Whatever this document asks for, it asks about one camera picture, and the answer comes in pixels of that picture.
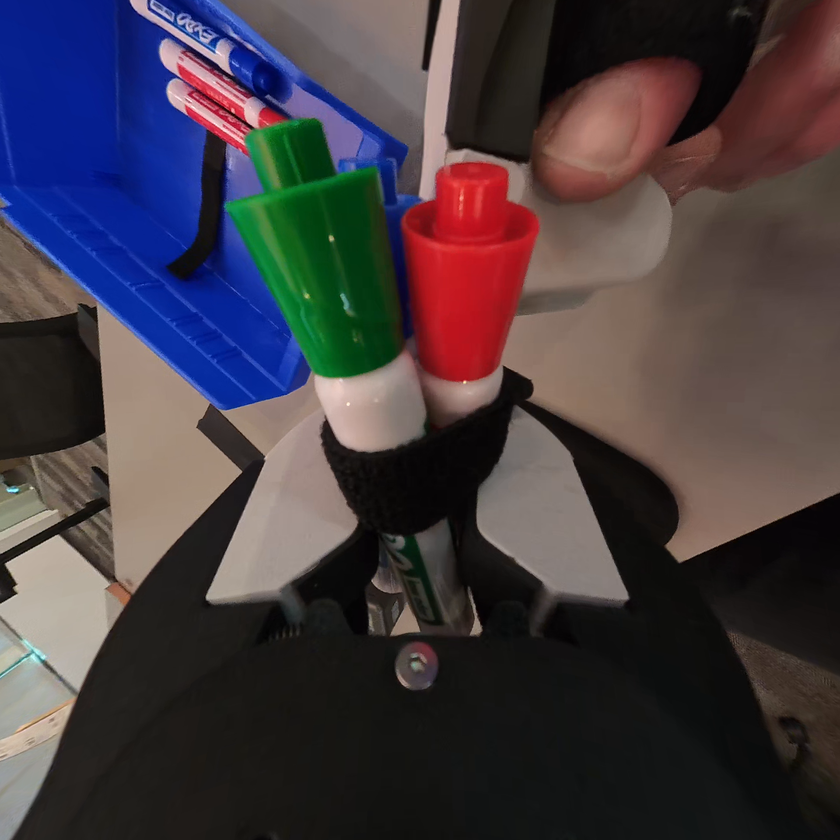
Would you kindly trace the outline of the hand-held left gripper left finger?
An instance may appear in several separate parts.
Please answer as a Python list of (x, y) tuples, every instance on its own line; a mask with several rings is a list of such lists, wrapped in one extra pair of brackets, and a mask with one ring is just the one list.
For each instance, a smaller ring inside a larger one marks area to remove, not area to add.
[(306, 604), (331, 599), (367, 617), (379, 560), (376, 534), (352, 513), (322, 447), (324, 415), (295, 426), (266, 457), (206, 600), (278, 602), (293, 586)]

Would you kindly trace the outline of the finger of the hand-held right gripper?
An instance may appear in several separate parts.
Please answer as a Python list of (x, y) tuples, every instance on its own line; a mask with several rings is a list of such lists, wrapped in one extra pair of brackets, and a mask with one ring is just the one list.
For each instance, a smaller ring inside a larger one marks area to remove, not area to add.
[(434, 196), (436, 173), (445, 165), (449, 152), (446, 127), (458, 21), (459, 1), (429, 2), (423, 52), (427, 88), (418, 187), (420, 197)]

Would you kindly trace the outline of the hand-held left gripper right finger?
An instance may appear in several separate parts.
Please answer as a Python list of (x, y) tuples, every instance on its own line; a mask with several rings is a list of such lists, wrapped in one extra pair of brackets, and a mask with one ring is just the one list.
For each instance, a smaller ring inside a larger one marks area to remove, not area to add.
[(551, 617), (560, 605), (627, 603), (570, 451), (522, 408), (465, 514), (461, 570), (479, 617), (504, 602), (519, 602), (528, 617)]

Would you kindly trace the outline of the blue dry-erase marker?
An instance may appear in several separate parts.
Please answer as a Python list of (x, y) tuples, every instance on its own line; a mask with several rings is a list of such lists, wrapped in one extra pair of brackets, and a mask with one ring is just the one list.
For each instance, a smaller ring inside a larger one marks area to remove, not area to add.
[(280, 78), (255, 51), (226, 36), (222, 29), (173, 1), (131, 1), (132, 9), (166, 34), (193, 49), (259, 96), (272, 95)]
[(420, 204), (422, 200), (418, 196), (398, 192), (396, 161), (392, 158), (356, 156), (341, 159), (338, 162), (338, 173), (355, 172), (370, 167), (376, 168), (380, 176), (385, 218), (392, 249), (392, 261), (402, 307), (402, 330), (404, 338), (411, 340), (414, 330), (406, 274), (402, 221), (404, 215), (411, 208)]

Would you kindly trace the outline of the red dry-erase marker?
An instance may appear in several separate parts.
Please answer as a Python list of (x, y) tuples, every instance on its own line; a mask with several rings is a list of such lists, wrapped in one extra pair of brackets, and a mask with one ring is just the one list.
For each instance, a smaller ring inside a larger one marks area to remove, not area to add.
[(249, 95), (228, 108), (179, 78), (172, 78), (165, 92), (176, 110), (246, 156), (249, 156), (245, 142), (248, 133), (289, 120)]
[(539, 220), (508, 200), (498, 164), (448, 164), (433, 200), (402, 219), (408, 297), (429, 423), (454, 424), (493, 403)]
[(171, 73), (253, 129), (263, 129), (288, 120), (242, 83), (171, 38), (162, 40), (159, 56), (163, 66)]

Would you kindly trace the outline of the green dry-erase marker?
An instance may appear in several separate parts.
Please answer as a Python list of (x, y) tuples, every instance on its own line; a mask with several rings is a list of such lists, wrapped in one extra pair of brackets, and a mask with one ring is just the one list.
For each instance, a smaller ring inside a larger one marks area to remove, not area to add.
[(322, 447), (349, 508), (376, 532), (426, 634), (468, 636), (475, 616), (445, 515), (380, 509), (418, 489), (399, 456), (424, 441), (428, 412), (406, 347), (379, 172), (338, 173), (316, 119), (247, 134), (262, 193), (227, 203), (306, 362)]

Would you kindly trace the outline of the blue plastic bin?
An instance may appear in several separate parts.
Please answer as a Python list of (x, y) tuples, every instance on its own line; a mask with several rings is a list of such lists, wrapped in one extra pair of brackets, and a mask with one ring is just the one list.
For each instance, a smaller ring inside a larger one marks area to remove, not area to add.
[[(422, 4), (177, 3), (274, 68), (252, 92), (336, 165), (392, 158), (416, 190)], [(285, 396), (309, 368), (225, 207), (258, 176), (169, 103), (164, 38), (190, 49), (130, 2), (2, 2), (3, 214), (216, 407)]]

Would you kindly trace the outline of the black strip on table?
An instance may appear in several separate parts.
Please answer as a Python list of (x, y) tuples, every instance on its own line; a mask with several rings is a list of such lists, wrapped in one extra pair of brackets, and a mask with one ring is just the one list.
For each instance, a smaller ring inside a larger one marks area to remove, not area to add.
[(196, 429), (240, 471), (265, 462), (265, 455), (213, 404), (207, 405)]

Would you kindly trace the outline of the black mesh chair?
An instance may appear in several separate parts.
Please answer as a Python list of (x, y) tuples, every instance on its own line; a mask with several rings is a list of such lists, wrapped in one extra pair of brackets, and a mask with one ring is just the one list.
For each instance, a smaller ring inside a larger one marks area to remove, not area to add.
[(106, 433), (98, 310), (1, 324), (1, 460), (84, 445)]

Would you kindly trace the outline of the white label strip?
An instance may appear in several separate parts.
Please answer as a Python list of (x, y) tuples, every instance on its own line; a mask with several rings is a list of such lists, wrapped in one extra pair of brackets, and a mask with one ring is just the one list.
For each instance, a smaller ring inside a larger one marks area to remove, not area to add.
[(68, 700), (1, 738), (1, 761), (10, 760), (52, 739), (60, 738), (75, 705), (76, 699)]

